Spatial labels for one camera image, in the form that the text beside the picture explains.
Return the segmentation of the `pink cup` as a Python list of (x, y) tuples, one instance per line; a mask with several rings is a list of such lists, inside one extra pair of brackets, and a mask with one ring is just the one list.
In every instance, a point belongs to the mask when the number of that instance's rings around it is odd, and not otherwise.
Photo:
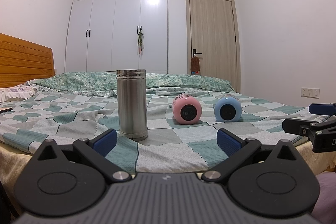
[(179, 124), (196, 124), (202, 115), (200, 102), (188, 94), (177, 95), (172, 102), (173, 117)]

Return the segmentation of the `blue cup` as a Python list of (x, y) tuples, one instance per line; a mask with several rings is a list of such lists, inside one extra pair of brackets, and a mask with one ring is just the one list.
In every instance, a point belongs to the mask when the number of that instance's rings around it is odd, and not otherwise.
[(242, 105), (233, 95), (225, 95), (218, 100), (214, 107), (217, 122), (237, 122), (242, 115)]

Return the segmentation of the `stainless steel cup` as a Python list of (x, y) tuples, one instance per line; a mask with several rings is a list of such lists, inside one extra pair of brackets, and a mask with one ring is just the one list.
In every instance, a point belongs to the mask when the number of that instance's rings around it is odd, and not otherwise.
[(116, 79), (120, 134), (142, 141), (148, 136), (146, 70), (118, 70)]

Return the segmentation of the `floral pillow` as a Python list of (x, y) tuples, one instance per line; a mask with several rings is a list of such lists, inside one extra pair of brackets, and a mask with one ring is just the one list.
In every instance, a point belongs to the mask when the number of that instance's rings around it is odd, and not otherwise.
[(31, 86), (17, 85), (11, 88), (1, 88), (0, 102), (23, 101), (31, 98), (37, 90)]

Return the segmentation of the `green floral quilt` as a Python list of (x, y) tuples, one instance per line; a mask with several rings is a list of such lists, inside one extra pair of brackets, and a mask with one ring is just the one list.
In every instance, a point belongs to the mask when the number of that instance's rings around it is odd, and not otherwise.
[[(37, 91), (81, 94), (85, 96), (112, 97), (117, 94), (117, 75), (109, 72), (66, 72), (47, 79), (34, 79), (25, 83)], [(211, 92), (231, 93), (234, 88), (227, 80), (216, 77), (175, 74), (146, 74), (148, 93), (164, 90), (168, 92)]]

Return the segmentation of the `checkered green bedsheet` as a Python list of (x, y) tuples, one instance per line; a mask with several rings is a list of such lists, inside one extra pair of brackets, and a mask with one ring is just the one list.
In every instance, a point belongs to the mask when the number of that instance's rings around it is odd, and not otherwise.
[[(256, 138), (263, 144), (288, 139), (316, 174), (335, 166), (335, 153), (314, 153), (304, 137), (282, 130), (285, 118), (323, 122), (325, 116), (311, 115), (305, 107), (236, 94), (242, 106), (241, 118), (221, 123), (215, 119), (214, 106), (223, 93), (193, 90), (191, 94), (200, 103), (202, 116), (198, 123), (185, 125), (173, 118), (171, 104), (177, 92), (149, 92), (147, 138), (136, 142), (119, 136), (107, 159), (129, 173), (202, 172), (226, 159), (216, 140), (218, 130), (224, 128), (242, 139)], [(30, 154), (46, 139), (71, 144), (79, 138), (92, 139), (109, 128), (120, 128), (116, 96), (38, 92), (6, 106), (10, 111), (1, 114), (1, 141)]]

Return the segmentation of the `wooden headboard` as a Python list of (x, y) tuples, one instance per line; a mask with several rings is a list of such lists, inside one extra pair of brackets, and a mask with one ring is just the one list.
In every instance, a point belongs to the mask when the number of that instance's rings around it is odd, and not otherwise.
[(33, 79), (55, 75), (52, 49), (1, 34), (1, 88), (10, 88)]

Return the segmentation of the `wooden door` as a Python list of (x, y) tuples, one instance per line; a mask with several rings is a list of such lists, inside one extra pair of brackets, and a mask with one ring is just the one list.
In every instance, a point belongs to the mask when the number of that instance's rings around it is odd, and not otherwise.
[(235, 0), (186, 0), (187, 73), (193, 49), (202, 53), (198, 75), (228, 80), (241, 90), (240, 43)]

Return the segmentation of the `hanging green plant ornament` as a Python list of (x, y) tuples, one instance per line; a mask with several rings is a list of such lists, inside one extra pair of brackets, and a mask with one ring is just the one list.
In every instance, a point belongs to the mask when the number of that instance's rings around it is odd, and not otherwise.
[(142, 53), (142, 49), (143, 49), (142, 44), (143, 44), (143, 33), (142, 33), (142, 26), (140, 26), (138, 30), (138, 42), (137, 42), (139, 55), (141, 55)]

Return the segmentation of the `white wardrobe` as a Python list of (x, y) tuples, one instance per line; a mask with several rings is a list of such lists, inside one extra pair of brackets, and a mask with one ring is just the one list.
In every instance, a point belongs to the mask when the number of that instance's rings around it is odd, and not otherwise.
[[(168, 72), (168, 0), (73, 0), (65, 72)], [(143, 49), (138, 53), (142, 26)]]

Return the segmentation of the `wall power outlet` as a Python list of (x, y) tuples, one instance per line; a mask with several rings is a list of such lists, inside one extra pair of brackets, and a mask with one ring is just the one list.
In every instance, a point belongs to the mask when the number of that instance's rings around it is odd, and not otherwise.
[(302, 88), (301, 96), (307, 98), (319, 99), (320, 89)]

